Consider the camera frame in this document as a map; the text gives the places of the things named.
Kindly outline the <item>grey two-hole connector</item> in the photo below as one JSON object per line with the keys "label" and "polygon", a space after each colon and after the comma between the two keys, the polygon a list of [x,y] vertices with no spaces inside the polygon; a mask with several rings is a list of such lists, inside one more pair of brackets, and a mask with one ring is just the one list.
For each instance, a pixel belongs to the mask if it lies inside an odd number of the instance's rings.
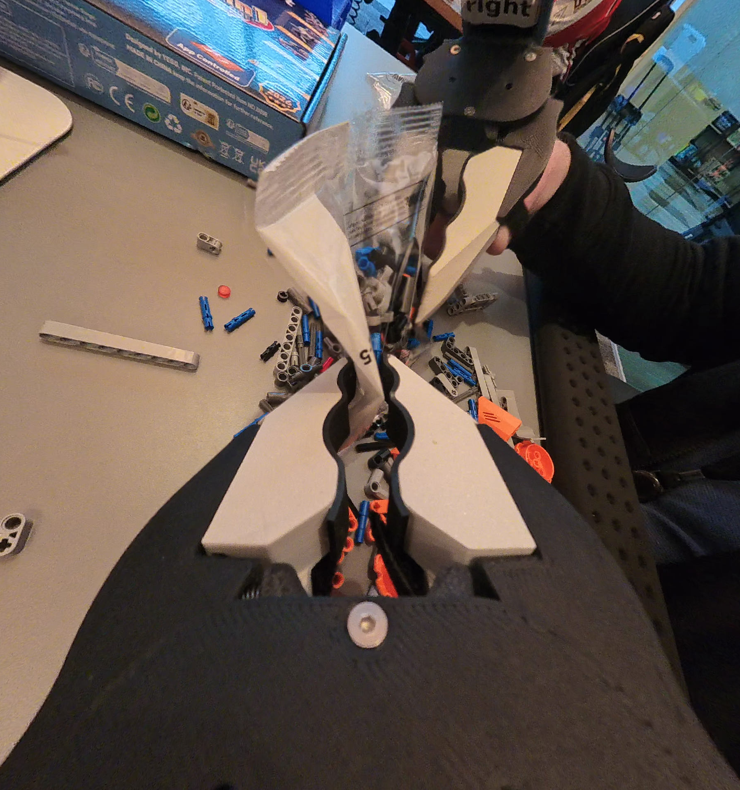
{"label": "grey two-hole connector", "polygon": [[23,550],[33,528],[33,521],[23,513],[12,513],[0,521],[0,558]]}

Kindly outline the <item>pile of small building pieces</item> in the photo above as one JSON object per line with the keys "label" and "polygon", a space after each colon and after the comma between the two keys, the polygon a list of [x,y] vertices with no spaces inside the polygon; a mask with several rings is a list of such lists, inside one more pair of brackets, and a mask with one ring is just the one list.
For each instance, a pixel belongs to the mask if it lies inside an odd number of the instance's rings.
{"label": "pile of small building pieces", "polygon": [[[491,375],[488,368],[482,364],[477,350],[471,347],[467,347],[465,349],[459,347],[454,342],[454,336],[452,334],[445,333],[441,335],[428,334],[428,343],[422,345],[420,351],[428,351],[431,354],[431,358],[428,360],[428,368],[430,370],[431,377],[429,379],[425,379],[419,374],[418,375],[423,378],[432,388],[444,395],[447,400],[450,400],[453,404],[457,405],[460,409],[466,412],[469,417],[472,418],[475,423],[477,423],[478,426],[492,429],[494,433],[507,445],[507,449],[501,450],[503,452],[511,450],[514,459],[519,462],[519,465],[526,470],[530,470],[530,467],[526,464],[526,462],[515,452],[511,443],[511,440],[515,439],[517,432],[519,431],[521,422],[515,414],[506,410],[504,406],[505,401],[500,398],[499,393],[495,390],[493,376]],[[406,366],[404,361],[394,355],[382,355],[380,368],[382,381],[384,356],[393,356]],[[346,361],[345,368],[337,376],[337,384],[342,392],[342,396],[338,404],[328,412],[327,418],[323,424],[323,439],[325,440],[326,449],[337,461],[337,493],[333,504],[327,510],[326,518],[324,520],[326,536],[328,538],[327,552],[319,561],[316,562],[316,566],[312,570],[312,593],[310,594],[315,594],[317,596],[326,595],[333,586],[336,586],[336,582],[333,581],[333,578],[339,578],[339,574],[337,574],[337,567],[342,562],[343,557],[348,550],[346,545],[349,544],[349,491],[346,480],[345,462],[342,459],[341,450],[343,447],[351,447],[356,441],[361,440],[367,430],[365,429],[364,433],[358,434],[357,436],[352,436],[352,431],[349,426],[349,402],[352,400],[357,390],[356,372],[354,370],[354,365],[350,361],[342,359],[337,362],[340,361]],[[318,376],[316,376],[314,379],[311,379],[304,387],[306,387],[316,378],[318,378]],[[381,407],[386,409],[382,412],[382,419],[384,420],[384,426],[386,429],[386,420],[389,406],[386,402],[386,394],[384,391],[383,393],[385,396],[385,401],[382,402]],[[239,434],[239,438],[248,440],[247,450],[250,446],[251,440],[256,437],[258,425],[253,428],[248,428],[246,431]],[[368,497],[386,500],[385,515],[379,515],[379,512],[375,509],[379,505],[378,502],[363,502],[361,503],[362,515],[357,517],[358,526],[353,531],[354,541],[360,542],[361,532],[365,529],[365,523],[367,520],[370,519],[375,523],[372,528],[375,546],[377,552],[383,558],[385,568],[386,564],[383,557],[383,524],[386,523],[386,514],[390,494],[391,469],[396,457],[398,456],[398,450],[394,446],[393,441],[390,440],[387,432],[386,435],[388,437],[388,441],[392,445],[392,449],[395,449],[395,453],[392,453],[391,450],[388,449],[384,450],[379,456],[376,457],[376,459],[373,461],[375,466],[375,470],[372,474],[373,479],[368,480],[365,488],[365,493]],[[491,454],[493,455],[493,451],[497,450],[499,449],[491,449]],[[496,460],[496,457],[494,455],[493,457],[498,465],[498,468],[500,469],[501,475],[503,476],[503,472]],[[503,479],[513,497],[512,489],[510,489],[509,485],[510,478],[503,476]],[[521,509],[519,507],[518,509],[524,520]],[[528,526],[527,528],[533,537],[531,529]],[[528,556],[504,556],[498,558]],[[441,570],[437,575],[428,574],[428,590],[435,578],[444,571],[447,571],[454,566],[459,566],[466,569],[476,561],[485,560],[488,558],[491,557],[476,558],[469,566],[454,564]],[[287,563],[265,563],[260,560],[251,560],[261,563],[265,567],[269,567],[271,565],[287,565],[293,569],[297,579],[300,581],[296,570]],[[385,573],[387,581],[379,583],[379,589],[382,590],[386,589],[388,586],[392,586],[396,590],[387,568]]]}

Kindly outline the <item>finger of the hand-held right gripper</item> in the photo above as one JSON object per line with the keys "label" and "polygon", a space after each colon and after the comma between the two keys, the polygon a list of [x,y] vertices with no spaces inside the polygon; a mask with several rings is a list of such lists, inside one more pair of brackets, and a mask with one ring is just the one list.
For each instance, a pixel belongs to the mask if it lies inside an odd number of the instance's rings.
{"label": "finger of the hand-held right gripper", "polygon": [[519,149],[499,145],[481,153],[460,149],[440,153],[444,203],[453,216],[441,251],[429,267],[417,321],[437,311],[493,240],[499,229],[496,217],[521,155]]}

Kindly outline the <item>blue cardboard toy box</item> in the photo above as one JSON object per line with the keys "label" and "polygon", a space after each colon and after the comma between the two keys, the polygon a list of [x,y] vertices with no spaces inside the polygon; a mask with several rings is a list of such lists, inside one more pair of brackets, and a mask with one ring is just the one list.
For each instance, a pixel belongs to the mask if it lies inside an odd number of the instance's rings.
{"label": "blue cardboard toy box", "polygon": [[0,1],[0,55],[256,181],[347,37],[295,2]]}

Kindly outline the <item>black yellow gaming chair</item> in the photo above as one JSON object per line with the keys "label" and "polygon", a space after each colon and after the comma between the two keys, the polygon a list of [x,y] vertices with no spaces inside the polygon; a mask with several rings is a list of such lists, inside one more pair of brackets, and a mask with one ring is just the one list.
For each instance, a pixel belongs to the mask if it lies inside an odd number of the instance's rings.
{"label": "black yellow gaming chair", "polygon": [[674,17],[667,1],[619,2],[605,29],[573,49],[572,62],[556,85],[563,103],[557,129],[574,137],[587,131]]}

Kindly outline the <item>white backed clear parts bag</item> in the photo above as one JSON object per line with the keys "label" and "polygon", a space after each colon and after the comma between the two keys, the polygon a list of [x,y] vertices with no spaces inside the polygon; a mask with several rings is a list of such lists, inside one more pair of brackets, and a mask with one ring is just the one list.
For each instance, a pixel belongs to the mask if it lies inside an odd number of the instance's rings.
{"label": "white backed clear parts bag", "polygon": [[258,182],[259,234],[354,363],[353,437],[384,401],[372,338],[407,340],[421,300],[441,115],[441,104],[364,113],[307,136]]}

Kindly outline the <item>person's black jacket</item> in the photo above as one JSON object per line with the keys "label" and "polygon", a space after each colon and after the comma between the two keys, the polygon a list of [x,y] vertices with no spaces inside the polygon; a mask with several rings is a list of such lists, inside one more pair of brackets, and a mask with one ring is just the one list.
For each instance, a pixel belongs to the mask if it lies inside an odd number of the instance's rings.
{"label": "person's black jacket", "polygon": [[694,472],[740,481],[740,360],[689,371],[617,406],[635,472],[676,488]]}

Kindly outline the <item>person's blue jeans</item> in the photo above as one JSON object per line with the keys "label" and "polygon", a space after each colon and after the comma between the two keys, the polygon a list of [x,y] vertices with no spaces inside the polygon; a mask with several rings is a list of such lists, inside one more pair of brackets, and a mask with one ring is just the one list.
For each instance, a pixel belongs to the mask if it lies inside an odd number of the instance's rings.
{"label": "person's blue jeans", "polygon": [[686,483],[641,507],[657,564],[740,551],[740,480]]}

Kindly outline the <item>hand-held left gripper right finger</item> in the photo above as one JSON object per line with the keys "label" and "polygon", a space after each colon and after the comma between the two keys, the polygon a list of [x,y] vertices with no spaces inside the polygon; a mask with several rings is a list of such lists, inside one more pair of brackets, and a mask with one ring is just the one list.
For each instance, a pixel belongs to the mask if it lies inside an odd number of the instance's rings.
{"label": "hand-held left gripper right finger", "polygon": [[383,357],[391,469],[383,557],[399,595],[476,558],[528,556],[535,541],[491,454],[507,445],[393,356]]}

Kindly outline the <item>white and wood book stand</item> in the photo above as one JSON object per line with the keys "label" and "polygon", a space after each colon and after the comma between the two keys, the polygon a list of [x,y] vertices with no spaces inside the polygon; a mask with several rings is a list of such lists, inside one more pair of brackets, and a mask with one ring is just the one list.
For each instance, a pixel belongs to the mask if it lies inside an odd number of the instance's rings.
{"label": "white and wood book stand", "polygon": [[0,182],[70,132],[67,105],[0,66]]}

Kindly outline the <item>person's right hand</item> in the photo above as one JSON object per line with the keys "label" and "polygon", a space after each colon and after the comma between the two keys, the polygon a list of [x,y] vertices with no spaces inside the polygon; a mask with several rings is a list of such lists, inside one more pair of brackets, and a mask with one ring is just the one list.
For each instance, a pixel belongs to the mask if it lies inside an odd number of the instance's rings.
{"label": "person's right hand", "polygon": [[512,212],[504,217],[504,223],[489,245],[487,253],[492,255],[504,252],[516,235],[520,235],[534,213],[539,211],[559,190],[566,179],[571,165],[571,151],[561,139],[557,139],[540,179],[530,189]]}

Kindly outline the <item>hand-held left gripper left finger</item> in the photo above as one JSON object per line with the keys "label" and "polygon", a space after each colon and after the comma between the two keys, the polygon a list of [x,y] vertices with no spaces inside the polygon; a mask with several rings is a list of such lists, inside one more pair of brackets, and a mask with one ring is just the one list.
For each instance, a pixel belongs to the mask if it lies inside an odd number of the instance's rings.
{"label": "hand-held left gripper left finger", "polygon": [[327,552],[324,520],[337,493],[337,461],[323,424],[341,399],[329,370],[267,414],[230,483],[202,547],[209,554],[287,563],[312,593],[312,570]]}

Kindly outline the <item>light grey long beam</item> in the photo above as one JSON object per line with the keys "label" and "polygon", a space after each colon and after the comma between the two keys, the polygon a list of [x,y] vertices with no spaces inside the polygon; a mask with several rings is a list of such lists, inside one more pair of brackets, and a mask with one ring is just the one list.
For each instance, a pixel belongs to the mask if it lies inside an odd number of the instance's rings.
{"label": "light grey long beam", "polygon": [[130,360],[158,364],[179,370],[197,371],[200,357],[194,351],[149,341],[140,341],[109,332],[90,330],[59,321],[45,321],[39,338],[53,344],[85,349]]}

